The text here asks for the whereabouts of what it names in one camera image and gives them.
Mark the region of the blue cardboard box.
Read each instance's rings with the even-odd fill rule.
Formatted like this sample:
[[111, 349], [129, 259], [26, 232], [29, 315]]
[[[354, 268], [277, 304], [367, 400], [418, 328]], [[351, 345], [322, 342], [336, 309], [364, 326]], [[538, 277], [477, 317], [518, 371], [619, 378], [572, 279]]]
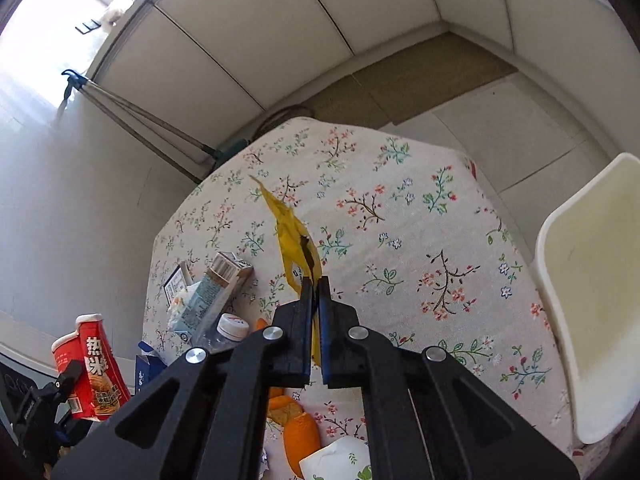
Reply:
[[147, 342], [140, 341], [138, 348], [140, 353], [134, 359], [134, 368], [136, 369], [134, 393], [138, 393], [149, 382], [152, 382], [167, 367], [158, 353]]

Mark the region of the milk carton with barcode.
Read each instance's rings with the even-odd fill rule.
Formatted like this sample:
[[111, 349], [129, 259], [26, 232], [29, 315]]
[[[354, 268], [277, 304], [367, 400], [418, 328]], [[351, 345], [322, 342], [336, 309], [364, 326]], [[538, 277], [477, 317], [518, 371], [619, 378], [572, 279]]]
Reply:
[[171, 300], [168, 330], [187, 344], [201, 342], [252, 273], [234, 252], [217, 252], [203, 277]]

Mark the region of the yellow banana peel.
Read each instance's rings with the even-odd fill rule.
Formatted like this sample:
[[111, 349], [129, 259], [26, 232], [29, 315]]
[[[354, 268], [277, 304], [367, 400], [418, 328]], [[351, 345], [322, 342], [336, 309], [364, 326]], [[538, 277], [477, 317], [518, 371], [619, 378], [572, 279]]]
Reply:
[[294, 209], [267, 190], [257, 178], [262, 198], [276, 222], [277, 239], [283, 270], [288, 286], [302, 298], [303, 279], [317, 285], [322, 278], [322, 264], [318, 250], [306, 226], [296, 217]]

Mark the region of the white kitchen cabinets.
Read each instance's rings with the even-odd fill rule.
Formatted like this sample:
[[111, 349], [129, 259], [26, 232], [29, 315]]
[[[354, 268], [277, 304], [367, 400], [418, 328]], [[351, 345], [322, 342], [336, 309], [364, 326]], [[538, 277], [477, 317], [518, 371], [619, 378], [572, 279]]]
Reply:
[[639, 38], [618, 0], [136, 0], [89, 74], [218, 144], [337, 66], [452, 26], [533, 66], [639, 149]]

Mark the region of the clear plastic water bottle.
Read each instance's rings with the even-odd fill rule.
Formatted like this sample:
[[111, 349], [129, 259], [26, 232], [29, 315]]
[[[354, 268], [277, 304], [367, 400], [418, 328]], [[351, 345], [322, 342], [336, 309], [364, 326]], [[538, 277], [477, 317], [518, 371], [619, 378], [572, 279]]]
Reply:
[[223, 313], [215, 326], [206, 330], [201, 346], [209, 353], [234, 348], [250, 333], [248, 323], [231, 313]]

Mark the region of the orange peel piece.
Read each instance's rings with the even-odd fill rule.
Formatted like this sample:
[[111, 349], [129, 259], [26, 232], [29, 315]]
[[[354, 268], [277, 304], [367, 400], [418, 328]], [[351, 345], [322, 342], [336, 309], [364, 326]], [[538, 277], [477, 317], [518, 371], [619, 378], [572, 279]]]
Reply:
[[316, 420], [290, 396], [269, 400], [267, 417], [282, 427], [282, 442], [288, 466], [296, 477], [303, 478], [300, 462], [321, 448]]

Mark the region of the white plastic chair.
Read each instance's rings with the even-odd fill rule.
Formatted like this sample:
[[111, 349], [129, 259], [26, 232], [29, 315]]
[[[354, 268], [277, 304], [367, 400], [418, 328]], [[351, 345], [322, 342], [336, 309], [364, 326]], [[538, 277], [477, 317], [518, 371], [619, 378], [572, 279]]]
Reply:
[[552, 211], [533, 276], [559, 341], [576, 437], [612, 434], [639, 402], [639, 159], [618, 154]]

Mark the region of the brown floor mat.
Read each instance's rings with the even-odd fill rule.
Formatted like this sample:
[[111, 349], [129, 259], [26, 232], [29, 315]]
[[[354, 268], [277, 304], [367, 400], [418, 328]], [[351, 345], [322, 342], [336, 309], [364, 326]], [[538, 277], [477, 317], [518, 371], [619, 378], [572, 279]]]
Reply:
[[478, 44], [445, 32], [343, 77], [304, 105], [322, 122], [378, 129], [515, 72]]

